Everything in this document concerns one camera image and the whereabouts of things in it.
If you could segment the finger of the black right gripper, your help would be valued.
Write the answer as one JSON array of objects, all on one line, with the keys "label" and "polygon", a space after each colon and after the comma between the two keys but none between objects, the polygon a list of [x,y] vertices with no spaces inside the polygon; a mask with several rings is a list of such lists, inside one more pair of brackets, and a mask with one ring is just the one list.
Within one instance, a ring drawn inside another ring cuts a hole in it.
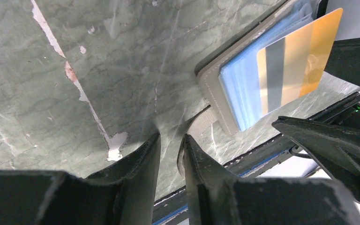
[{"label": "finger of the black right gripper", "polygon": [[279,117],[272,126],[303,148],[360,203],[360,129],[313,120]]},{"label": "finger of the black right gripper", "polygon": [[335,41],[324,71],[360,86],[360,38]]}]

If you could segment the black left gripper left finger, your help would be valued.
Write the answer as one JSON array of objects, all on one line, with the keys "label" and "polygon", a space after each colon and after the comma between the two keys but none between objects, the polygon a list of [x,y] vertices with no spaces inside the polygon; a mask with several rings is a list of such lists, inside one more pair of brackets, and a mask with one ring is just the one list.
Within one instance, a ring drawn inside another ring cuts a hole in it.
[{"label": "black left gripper left finger", "polygon": [[66,171],[0,170],[0,225],[150,224],[160,150],[155,133],[86,178]]}]

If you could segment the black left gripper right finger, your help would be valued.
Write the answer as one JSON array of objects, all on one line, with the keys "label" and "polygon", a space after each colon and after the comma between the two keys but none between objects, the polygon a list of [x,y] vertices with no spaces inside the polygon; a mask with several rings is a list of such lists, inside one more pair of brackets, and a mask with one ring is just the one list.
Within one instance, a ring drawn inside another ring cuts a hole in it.
[{"label": "black left gripper right finger", "polygon": [[338,181],[241,178],[191,135],[182,147],[192,225],[360,225],[351,193]]}]

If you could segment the grey leather card holder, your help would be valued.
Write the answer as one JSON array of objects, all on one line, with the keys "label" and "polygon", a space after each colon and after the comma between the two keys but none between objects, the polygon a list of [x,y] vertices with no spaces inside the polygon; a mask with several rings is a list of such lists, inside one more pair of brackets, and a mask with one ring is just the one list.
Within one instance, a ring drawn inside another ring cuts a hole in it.
[{"label": "grey leather card holder", "polygon": [[285,35],[312,22],[314,0],[284,0],[197,73],[210,108],[188,130],[198,135],[219,121],[228,135],[253,126],[264,115],[257,53]]}]

